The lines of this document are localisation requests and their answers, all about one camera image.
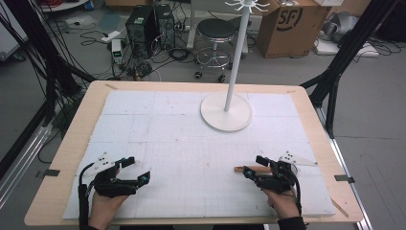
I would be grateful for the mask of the white stand with hooks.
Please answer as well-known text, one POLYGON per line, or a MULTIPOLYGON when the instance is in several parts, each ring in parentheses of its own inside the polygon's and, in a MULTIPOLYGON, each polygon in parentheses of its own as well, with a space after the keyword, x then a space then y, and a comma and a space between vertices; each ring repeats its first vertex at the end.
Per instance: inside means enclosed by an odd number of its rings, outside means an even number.
POLYGON ((266 12, 269 3, 262 4, 259 0, 232 0, 226 2, 226 5, 235 7, 236 11, 242 11, 228 90, 207 96, 200 105, 200 114, 210 127, 236 132, 248 127, 253 119, 253 110, 247 99, 234 92, 248 20, 253 9, 266 12))

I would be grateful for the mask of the brown cardboard box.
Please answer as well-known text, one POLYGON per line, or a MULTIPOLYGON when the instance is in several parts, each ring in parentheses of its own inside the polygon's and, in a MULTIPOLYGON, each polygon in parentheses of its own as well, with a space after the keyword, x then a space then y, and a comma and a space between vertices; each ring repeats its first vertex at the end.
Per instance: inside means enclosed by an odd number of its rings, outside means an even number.
POLYGON ((265 58, 305 56, 313 47, 330 7, 314 0, 259 0, 267 4, 256 44, 265 58))

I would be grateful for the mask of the person's left hand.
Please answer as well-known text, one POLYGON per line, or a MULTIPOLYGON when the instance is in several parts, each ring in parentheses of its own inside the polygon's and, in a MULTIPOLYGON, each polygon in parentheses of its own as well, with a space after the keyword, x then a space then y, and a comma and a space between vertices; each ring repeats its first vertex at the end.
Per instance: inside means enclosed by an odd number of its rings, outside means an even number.
POLYGON ((111 222, 126 200, 127 195, 108 197, 94 192, 88 225, 97 230, 108 230, 111 222))

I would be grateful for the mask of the brown wooden stick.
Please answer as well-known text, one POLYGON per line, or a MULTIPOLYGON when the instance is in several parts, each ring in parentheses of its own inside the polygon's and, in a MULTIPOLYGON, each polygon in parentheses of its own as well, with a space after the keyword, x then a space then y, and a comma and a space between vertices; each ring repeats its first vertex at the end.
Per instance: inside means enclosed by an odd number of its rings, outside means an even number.
POLYGON ((269 167, 263 166, 236 166, 234 167, 234 171, 237 173, 243 173, 244 169, 248 168, 250 171, 254 173, 271 173, 272 169, 269 167))

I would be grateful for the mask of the white grid mat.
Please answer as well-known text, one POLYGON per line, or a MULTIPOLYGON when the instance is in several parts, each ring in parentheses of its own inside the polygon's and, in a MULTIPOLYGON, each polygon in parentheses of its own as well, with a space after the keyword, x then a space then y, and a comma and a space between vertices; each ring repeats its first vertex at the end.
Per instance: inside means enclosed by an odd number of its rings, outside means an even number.
POLYGON ((119 211, 121 219, 270 217, 264 193, 236 166, 257 156, 302 158, 298 179, 306 217, 332 216, 327 186, 287 94, 247 93, 253 120, 237 132, 208 126, 200 114, 203 92, 112 91, 108 94, 76 182, 89 183, 88 164, 103 153, 134 157, 121 179, 149 172, 150 182, 119 211))

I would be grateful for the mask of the aluminium rail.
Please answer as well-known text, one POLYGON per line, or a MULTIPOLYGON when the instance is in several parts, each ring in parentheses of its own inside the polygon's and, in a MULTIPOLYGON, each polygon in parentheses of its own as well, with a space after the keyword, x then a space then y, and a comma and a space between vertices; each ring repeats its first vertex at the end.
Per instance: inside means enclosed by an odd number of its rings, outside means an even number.
POLYGON ((49 139, 52 130, 53 126, 51 124, 40 126, 23 144, 16 161, 11 164, 5 176, 0 180, 0 210, 6 205, 16 186, 49 139))
POLYGON ((346 164, 346 161, 345 161, 345 159, 343 157, 343 154, 342 154, 342 152, 341 152, 341 150, 340 150, 340 148, 338 146, 338 143, 337 143, 337 141, 336 141, 336 139, 334 137, 329 136, 328 132, 327 132, 327 138, 328 138, 328 140, 330 142, 330 145, 331 145, 331 147, 332 147, 332 149, 334 151, 334 154, 335 154, 335 156, 336 156, 336 158, 337 158, 337 160, 339 162, 340 167, 344 171, 346 181, 350 184, 352 192, 353 192, 353 194, 355 196, 355 199, 357 201, 358 207, 360 208, 360 210, 362 212, 363 218, 356 223, 356 227, 357 227, 358 230, 373 230, 371 221, 370 221, 369 216, 367 214, 367 211, 366 211, 366 209, 365 209, 365 207, 363 205, 363 202, 361 200, 360 195, 358 194, 358 191, 356 190, 355 180, 354 180, 352 174, 349 171, 349 168, 348 168, 348 166, 346 164))

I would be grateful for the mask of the grey device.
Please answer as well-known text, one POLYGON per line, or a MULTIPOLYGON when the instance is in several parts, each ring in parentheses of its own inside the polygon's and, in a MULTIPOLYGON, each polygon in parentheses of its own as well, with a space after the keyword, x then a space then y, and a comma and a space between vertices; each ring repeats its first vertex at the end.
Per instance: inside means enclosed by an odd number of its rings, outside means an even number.
POLYGON ((347 11, 333 12, 322 26, 322 32, 329 40, 339 43, 358 22, 359 18, 347 11))

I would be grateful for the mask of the person's right hand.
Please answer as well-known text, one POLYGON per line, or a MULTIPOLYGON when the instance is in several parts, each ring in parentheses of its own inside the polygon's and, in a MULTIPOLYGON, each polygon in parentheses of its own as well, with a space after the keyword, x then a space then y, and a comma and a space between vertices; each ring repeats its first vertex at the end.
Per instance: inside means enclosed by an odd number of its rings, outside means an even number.
POLYGON ((292 191, 281 194, 266 189, 262 191, 267 195, 267 203, 276 211, 279 219, 290 219, 300 215, 296 205, 296 197, 292 191))

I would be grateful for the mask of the black metal frame stand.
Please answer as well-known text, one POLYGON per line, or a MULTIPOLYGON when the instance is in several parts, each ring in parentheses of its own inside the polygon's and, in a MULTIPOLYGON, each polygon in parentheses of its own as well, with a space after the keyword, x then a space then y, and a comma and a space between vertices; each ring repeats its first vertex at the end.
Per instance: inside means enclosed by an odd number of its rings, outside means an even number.
POLYGON ((315 108, 321 108, 323 101, 328 97, 325 129, 332 139, 334 139, 334 115, 339 81, 367 39, 372 35, 372 32, 399 1, 372 0, 354 28, 346 35, 341 48, 327 69, 319 76, 301 84, 304 89, 314 86, 309 99, 315 108))
POLYGON ((74 75, 88 82, 96 80, 60 55, 29 0, 3 1, 25 32, 28 41, 23 41, 5 18, 0 16, 0 22, 25 51, 33 68, 47 84, 45 102, 0 161, 0 180, 6 175, 39 123, 43 121, 48 125, 51 122, 55 115, 56 92, 59 91, 65 97, 76 95, 80 91, 80 86, 74 80, 74 75))

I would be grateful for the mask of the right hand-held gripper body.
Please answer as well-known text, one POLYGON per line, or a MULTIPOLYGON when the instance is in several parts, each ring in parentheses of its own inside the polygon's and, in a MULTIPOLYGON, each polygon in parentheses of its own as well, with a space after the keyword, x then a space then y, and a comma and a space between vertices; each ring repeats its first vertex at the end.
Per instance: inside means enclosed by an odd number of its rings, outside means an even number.
POLYGON ((256 173, 255 184, 262 189, 278 194, 289 191, 293 186, 300 186, 297 178, 299 166, 315 167, 318 163, 305 159, 287 151, 277 161, 272 160, 272 172, 269 174, 256 173))

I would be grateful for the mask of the white power strip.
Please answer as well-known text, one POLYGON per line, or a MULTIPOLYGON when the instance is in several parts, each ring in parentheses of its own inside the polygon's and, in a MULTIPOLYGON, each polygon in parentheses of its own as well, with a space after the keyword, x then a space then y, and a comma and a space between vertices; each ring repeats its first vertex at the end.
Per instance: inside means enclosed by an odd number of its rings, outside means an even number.
POLYGON ((108 41, 112 40, 113 38, 117 37, 120 34, 121 34, 121 32, 113 31, 112 33, 108 34, 107 36, 102 37, 101 41, 108 42, 108 41))

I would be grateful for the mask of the black computer tower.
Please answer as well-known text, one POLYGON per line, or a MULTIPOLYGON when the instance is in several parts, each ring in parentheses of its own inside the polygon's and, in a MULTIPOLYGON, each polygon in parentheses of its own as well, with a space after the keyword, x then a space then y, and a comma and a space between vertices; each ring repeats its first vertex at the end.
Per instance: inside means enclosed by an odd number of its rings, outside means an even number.
POLYGON ((159 33, 161 36, 161 46, 165 50, 175 47, 174 16, 169 4, 158 4, 155 6, 158 19, 159 33))
POLYGON ((125 22, 125 27, 133 56, 150 58, 152 41, 159 35, 154 8, 137 5, 125 22))

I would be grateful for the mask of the white bench power supply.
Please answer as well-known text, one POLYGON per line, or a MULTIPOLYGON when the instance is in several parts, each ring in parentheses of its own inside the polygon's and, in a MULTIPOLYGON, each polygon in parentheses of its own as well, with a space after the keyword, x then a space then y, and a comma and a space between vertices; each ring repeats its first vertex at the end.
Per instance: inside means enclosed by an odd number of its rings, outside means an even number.
POLYGON ((123 63, 122 42, 119 39, 113 39, 111 41, 111 53, 113 60, 117 64, 123 63))

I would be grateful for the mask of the black round stool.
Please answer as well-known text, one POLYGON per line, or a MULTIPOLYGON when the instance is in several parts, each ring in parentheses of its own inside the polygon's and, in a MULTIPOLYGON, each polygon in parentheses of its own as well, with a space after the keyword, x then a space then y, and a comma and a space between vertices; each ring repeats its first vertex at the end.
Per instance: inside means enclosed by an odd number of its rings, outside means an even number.
POLYGON ((197 25, 197 33, 200 37, 207 39, 211 45, 200 49, 195 55, 195 63, 199 65, 199 70, 194 74, 196 79, 203 76, 204 68, 215 68, 221 70, 218 77, 219 82, 225 81, 225 69, 232 66, 231 55, 224 49, 220 49, 221 43, 231 42, 237 29, 226 20, 209 18, 200 21, 197 25))

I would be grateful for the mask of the black tape strip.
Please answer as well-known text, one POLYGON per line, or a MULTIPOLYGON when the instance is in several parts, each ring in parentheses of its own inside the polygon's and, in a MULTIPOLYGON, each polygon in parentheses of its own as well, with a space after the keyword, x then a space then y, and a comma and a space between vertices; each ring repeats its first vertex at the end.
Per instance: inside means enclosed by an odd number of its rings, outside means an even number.
POLYGON ((347 176, 346 174, 336 174, 336 175, 334 175, 334 178, 336 181, 346 181, 349 184, 352 184, 355 182, 355 180, 352 176, 347 176))
POLYGON ((54 176, 57 177, 60 173, 60 170, 45 170, 44 172, 38 171, 35 177, 37 178, 44 178, 45 176, 54 176))

